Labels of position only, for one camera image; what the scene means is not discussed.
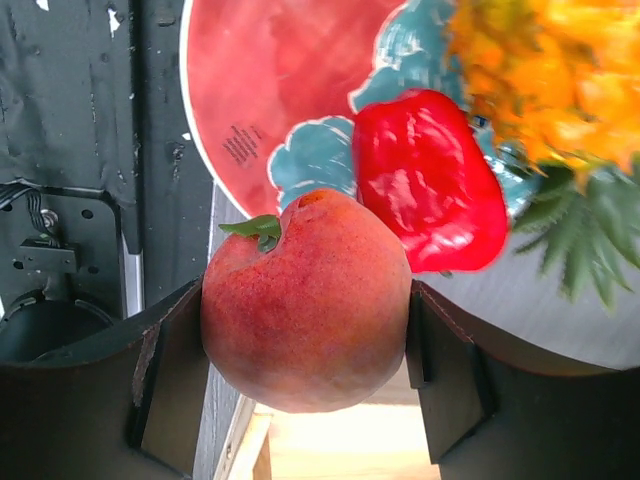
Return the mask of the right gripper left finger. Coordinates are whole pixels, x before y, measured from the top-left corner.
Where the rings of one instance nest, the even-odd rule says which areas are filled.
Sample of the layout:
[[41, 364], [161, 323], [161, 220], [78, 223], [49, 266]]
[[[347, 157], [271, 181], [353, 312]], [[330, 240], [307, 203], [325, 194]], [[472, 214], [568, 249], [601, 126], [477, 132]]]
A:
[[193, 478], [209, 369], [201, 285], [33, 361], [2, 363], [2, 478]]

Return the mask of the red fake pepper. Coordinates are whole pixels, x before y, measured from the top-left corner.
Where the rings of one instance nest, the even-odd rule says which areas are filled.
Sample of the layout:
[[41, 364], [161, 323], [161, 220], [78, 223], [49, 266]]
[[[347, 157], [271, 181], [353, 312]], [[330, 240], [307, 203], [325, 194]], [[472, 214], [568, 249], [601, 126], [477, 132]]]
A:
[[413, 272], [475, 272], [503, 250], [501, 186], [446, 95], [411, 89], [366, 106], [352, 157], [360, 201], [399, 237]]

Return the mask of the fake peach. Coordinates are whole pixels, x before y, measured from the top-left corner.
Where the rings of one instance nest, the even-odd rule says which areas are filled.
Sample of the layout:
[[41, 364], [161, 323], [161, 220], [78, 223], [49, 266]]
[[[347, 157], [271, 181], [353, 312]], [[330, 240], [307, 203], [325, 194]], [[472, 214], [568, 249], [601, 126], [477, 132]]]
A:
[[397, 236], [333, 189], [294, 200], [276, 246], [229, 236], [204, 275], [202, 343], [243, 395], [290, 413], [373, 395], [405, 352], [411, 270]]

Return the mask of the orange fake pineapple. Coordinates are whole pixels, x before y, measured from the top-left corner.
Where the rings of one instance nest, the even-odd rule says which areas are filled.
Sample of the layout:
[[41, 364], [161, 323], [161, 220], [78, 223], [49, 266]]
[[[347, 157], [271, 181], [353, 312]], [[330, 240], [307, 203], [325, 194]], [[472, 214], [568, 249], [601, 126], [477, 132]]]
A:
[[560, 263], [560, 292], [592, 283], [613, 307], [639, 262], [639, 5], [460, 1], [447, 30], [465, 99], [514, 170], [540, 184], [512, 224]]

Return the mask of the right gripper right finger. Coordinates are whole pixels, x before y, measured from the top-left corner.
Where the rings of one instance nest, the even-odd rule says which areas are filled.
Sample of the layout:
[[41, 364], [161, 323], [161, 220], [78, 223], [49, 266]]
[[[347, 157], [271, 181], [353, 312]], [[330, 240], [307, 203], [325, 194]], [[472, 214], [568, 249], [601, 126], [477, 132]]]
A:
[[444, 479], [635, 479], [639, 371], [525, 341], [412, 284], [406, 360]]

